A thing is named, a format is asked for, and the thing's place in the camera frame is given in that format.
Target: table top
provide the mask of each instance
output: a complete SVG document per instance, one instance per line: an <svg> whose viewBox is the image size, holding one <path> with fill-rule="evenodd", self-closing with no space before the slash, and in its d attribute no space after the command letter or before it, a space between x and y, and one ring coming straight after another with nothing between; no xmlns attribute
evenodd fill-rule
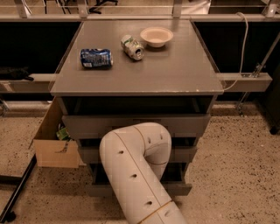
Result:
<svg viewBox="0 0 280 224"><path fill-rule="evenodd" d="M174 34L161 48L152 48L140 32L151 26ZM121 46L130 34L144 46L142 60L134 61ZM83 48L108 48L114 64L110 69L81 65ZM51 90L57 96L118 95L219 95L222 86L188 20L85 21Z"/></svg>

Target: green object in box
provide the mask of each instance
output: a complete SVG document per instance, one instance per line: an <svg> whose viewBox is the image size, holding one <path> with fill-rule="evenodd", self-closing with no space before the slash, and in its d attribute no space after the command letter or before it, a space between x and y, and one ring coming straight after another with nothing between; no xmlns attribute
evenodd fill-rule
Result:
<svg viewBox="0 0 280 224"><path fill-rule="evenodd" d="M56 136L59 140L70 140L71 137L69 136L67 132L67 128L62 128L58 132L56 132Z"/></svg>

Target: crushed can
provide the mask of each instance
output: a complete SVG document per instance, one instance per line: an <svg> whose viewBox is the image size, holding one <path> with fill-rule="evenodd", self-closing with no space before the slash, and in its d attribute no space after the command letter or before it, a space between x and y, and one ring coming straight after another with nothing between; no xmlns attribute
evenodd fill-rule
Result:
<svg viewBox="0 0 280 224"><path fill-rule="evenodd" d="M84 67L111 67L113 56L109 49L81 49L80 62Z"/></svg>
<svg viewBox="0 0 280 224"><path fill-rule="evenodd" d="M144 56L143 46L135 40L131 35L125 35L121 41L122 49L133 60L141 60Z"/></svg>

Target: silver can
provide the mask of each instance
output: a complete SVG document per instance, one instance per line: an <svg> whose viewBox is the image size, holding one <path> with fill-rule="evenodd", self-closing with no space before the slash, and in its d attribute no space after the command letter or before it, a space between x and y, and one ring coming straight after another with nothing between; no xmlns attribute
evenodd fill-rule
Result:
<svg viewBox="0 0 280 224"><path fill-rule="evenodd" d="M125 35L121 41L122 49L134 60L141 60L144 56L143 46L131 35Z"/></svg>

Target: blue can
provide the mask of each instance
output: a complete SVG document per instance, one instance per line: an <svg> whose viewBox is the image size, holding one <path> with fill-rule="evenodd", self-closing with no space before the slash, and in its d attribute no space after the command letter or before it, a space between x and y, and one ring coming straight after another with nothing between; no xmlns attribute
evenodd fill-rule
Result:
<svg viewBox="0 0 280 224"><path fill-rule="evenodd" d="M111 67L113 56L109 49L81 49L80 62L84 67Z"/></svg>

